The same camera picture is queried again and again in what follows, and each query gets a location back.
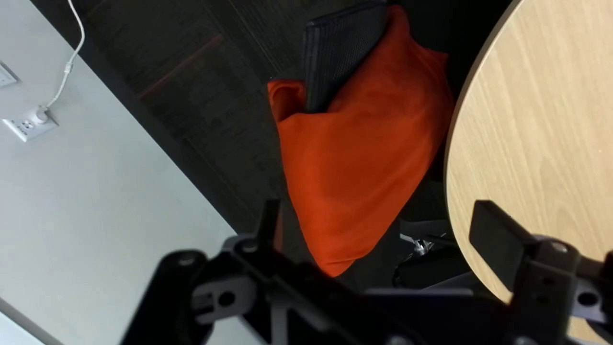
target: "wooden table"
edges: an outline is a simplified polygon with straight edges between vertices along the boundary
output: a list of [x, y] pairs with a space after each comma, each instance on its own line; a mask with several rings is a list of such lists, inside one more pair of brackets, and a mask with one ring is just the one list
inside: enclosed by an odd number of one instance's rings
[[476, 199], [587, 257], [613, 249], [612, 34], [612, 0], [516, 2], [464, 90], [447, 157], [451, 220], [501, 299], [510, 291], [468, 241]]

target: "black metal frame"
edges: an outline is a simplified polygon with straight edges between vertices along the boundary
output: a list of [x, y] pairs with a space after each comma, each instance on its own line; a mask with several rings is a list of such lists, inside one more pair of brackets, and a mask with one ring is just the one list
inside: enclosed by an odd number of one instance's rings
[[278, 253], [271, 245], [276, 214], [273, 201], [259, 235], [230, 237], [213, 260], [198, 251], [165, 257], [123, 343], [200, 345], [217, 320], [242, 316], [263, 343], [280, 345], [556, 345], [573, 343], [571, 314], [612, 341], [613, 255], [600, 264], [570, 243], [537, 239], [491, 201], [476, 203], [472, 243], [514, 289], [510, 304], [460, 289], [357, 295]]

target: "orange bag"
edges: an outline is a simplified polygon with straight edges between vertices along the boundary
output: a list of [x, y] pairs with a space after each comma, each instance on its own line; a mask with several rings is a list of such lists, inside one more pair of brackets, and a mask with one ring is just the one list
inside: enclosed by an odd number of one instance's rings
[[453, 94], [447, 55], [411, 38], [389, 7], [376, 50], [326, 113], [305, 109], [305, 84], [273, 80], [269, 101], [307, 247], [330, 276], [368, 255], [411, 199], [445, 142]]

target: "dark floor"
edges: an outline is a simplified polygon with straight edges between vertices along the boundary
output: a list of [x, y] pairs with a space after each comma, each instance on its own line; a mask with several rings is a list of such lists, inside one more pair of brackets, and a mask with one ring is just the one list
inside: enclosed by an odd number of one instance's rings
[[[359, 2], [75, 0], [89, 30], [87, 61], [238, 232], [253, 230], [265, 199], [286, 197], [267, 80], [301, 76], [305, 23]], [[441, 13], [430, 2], [407, 0], [407, 5], [416, 13], [418, 28], [426, 27], [426, 46], [458, 55], [460, 67], [451, 71], [458, 90], [508, 0], [462, 0], [481, 27], [466, 17], [458, 21], [457, 0], [439, 0], [447, 4]], [[77, 40], [62, 0], [35, 4], [71, 42]], [[445, 216], [443, 189], [422, 189], [405, 216]], [[296, 218], [288, 226], [294, 230], [292, 253], [307, 258]]]

